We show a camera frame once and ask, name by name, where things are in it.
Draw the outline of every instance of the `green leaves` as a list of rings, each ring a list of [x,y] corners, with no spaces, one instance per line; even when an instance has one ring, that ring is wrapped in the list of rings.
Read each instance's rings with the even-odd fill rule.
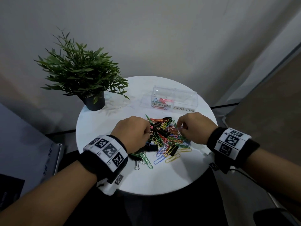
[[[124,88],[128,86],[127,80],[120,76],[118,63],[111,61],[108,53],[85,50],[87,45],[69,39],[69,33],[54,36],[60,47],[47,50],[49,56],[35,60],[43,71],[47,72],[46,79],[54,82],[53,85],[42,87],[46,90],[62,90],[66,96],[77,95],[81,98],[94,96],[96,103],[98,96],[103,91],[110,91],[124,95]]]

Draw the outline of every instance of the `right hand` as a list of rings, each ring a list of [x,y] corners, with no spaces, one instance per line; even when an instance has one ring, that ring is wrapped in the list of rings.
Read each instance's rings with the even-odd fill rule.
[[[218,126],[208,117],[197,112],[179,117],[177,127],[187,139],[197,144],[207,144],[210,135]]]

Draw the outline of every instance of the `white table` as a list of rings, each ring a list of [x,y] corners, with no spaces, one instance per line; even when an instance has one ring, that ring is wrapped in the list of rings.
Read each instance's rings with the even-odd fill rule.
[[[116,123],[130,116],[146,118],[163,118],[172,116],[176,121],[183,115],[180,113],[154,109],[151,107],[151,93],[153,86],[167,86],[182,90],[191,90],[187,86],[176,81],[155,77],[136,76],[127,78],[129,87],[126,88],[126,95],[130,100],[122,95],[105,92],[106,105],[99,111],[90,111],[86,106],[79,114],[76,126],[76,141],[79,152],[83,152],[83,147],[98,135],[110,134]],[[198,107],[196,112],[209,117],[216,123],[216,119],[208,104],[198,95]],[[155,152],[147,152],[147,157],[153,165],[150,170],[147,165],[140,163],[139,170],[133,170],[125,178],[120,186],[120,190],[139,195],[165,194],[179,190],[196,179],[198,179],[208,168],[204,158],[210,152],[205,145],[191,143],[192,152],[182,152],[180,157],[170,163],[162,161],[157,165],[153,162],[157,159]],[[128,163],[135,167],[134,161]]]

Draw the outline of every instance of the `label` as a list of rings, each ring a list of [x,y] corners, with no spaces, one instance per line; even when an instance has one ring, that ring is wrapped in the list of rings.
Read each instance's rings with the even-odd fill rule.
[[[158,106],[158,107],[163,107],[163,108],[170,108],[170,105],[163,104],[163,103],[160,103],[160,102],[152,102],[152,106]]]
[[[183,111],[194,113],[194,109],[191,109],[191,108],[183,108],[183,107],[176,107],[176,106],[174,106],[173,109],[175,109],[175,110],[183,110]]]

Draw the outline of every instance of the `black cable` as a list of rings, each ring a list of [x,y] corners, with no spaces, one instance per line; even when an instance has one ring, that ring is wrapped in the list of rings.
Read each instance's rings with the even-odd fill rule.
[[[266,192],[272,194],[273,196],[278,196],[280,198],[285,199],[288,202],[292,202],[294,205],[297,205],[298,207],[301,207],[301,203],[299,201],[296,201],[294,199],[291,199],[290,197],[286,196],[285,194],[280,194],[280,193],[275,193],[274,191],[270,191],[269,189],[259,185],[254,179],[252,179],[251,177],[249,177],[248,175],[244,174],[243,172],[237,170],[237,169],[229,169],[230,171],[237,171],[240,174],[242,174],[243,176],[245,176],[246,178],[250,179],[252,182],[254,182],[256,185],[258,185],[259,187],[263,188]]]

